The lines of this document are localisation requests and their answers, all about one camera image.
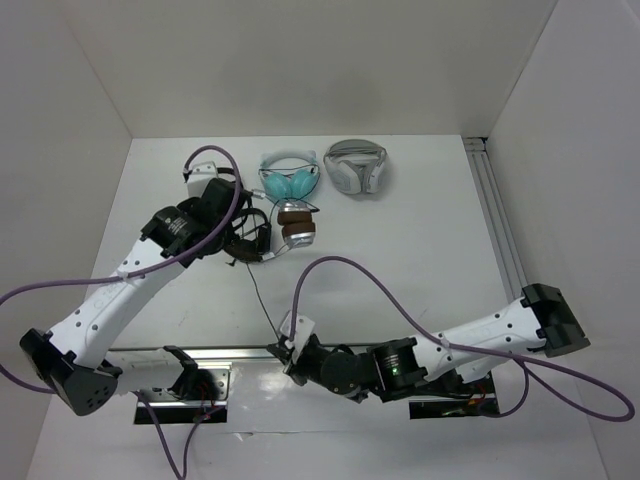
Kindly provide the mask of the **brown silver headphones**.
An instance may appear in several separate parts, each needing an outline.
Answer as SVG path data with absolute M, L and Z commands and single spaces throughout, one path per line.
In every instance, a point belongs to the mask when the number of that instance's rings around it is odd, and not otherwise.
M 253 206 L 252 198 L 265 198 L 260 190 L 242 189 L 241 198 L 245 200 L 234 217 L 236 225 L 231 224 L 223 246 L 223 251 L 234 260 L 250 263 L 263 263 L 275 259 L 279 254 L 295 248 L 310 246 L 316 236 L 316 224 L 313 221 L 314 210 L 299 200 L 278 201 L 277 225 L 280 227 L 284 245 L 274 251 L 271 248 L 272 222 L 261 209 Z

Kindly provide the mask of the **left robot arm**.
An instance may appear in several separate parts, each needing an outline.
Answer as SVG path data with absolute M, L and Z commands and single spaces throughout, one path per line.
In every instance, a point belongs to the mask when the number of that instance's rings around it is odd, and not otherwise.
M 176 399 L 210 392 L 212 377 L 175 346 L 114 354 L 125 327 L 195 260 L 221 251 L 252 192 L 213 178 L 201 195 L 157 211 L 121 263 L 112 283 L 46 332 L 30 329 L 20 347 L 43 380 L 78 416 L 114 395 L 161 389 Z

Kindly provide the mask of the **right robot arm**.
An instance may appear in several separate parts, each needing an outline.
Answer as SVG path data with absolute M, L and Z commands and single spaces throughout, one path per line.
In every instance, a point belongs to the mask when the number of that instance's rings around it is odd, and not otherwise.
M 430 384 L 448 392 L 484 378 L 513 355 L 568 355 L 590 342 L 561 291 L 535 283 L 504 309 L 438 332 L 413 335 L 354 352 L 321 344 L 307 317 L 286 317 L 268 352 L 297 385 L 316 383 L 356 403 L 369 395 L 383 402 L 416 395 Z

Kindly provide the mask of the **teal headphones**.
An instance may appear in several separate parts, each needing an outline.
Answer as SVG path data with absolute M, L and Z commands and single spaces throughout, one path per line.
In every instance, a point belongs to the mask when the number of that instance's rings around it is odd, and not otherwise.
M 301 166 L 276 166 L 284 160 L 299 160 Z M 266 196 L 272 200 L 304 200 L 316 188 L 320 168 L 313 150 L 280 150 L 263 154 L 258 175 Z

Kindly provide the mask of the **white grey gaming headset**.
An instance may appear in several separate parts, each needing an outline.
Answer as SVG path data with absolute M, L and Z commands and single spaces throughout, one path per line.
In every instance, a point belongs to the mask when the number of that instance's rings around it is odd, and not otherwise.
M 346 139 L 331 145 L 323 163 L 334 187 L 346 195 L 375 194 L 382 186 L 387 150 L 376 142 Z

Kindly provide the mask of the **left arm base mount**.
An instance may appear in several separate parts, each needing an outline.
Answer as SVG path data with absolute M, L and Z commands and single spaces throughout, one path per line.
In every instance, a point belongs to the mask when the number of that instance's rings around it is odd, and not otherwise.
M 187 390 L 156 387 L 141 394 L 162 426 L 224 424 L 228 419 L 231 366 L 226 361 L 204 362 Z

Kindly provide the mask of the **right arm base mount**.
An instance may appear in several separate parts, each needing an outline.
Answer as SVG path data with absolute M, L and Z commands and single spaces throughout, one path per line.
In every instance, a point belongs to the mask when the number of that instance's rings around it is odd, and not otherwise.
M 496 416 L 500 413 L 491 373 L 464 384 L 455 372 L 449 372 L 444 379 L 420 387 L 408 399 L 408 404 L 411 420 Z

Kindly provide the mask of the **aluminium rail right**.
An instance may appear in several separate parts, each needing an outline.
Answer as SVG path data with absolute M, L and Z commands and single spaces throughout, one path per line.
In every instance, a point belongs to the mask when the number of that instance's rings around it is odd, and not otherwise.
M 522 288 L 527 285 L 527 279 L 488 155 L 487 139 L 463 137 L 462 141 L 503 286 L 507 297 L 514 300 L 520 296 Z

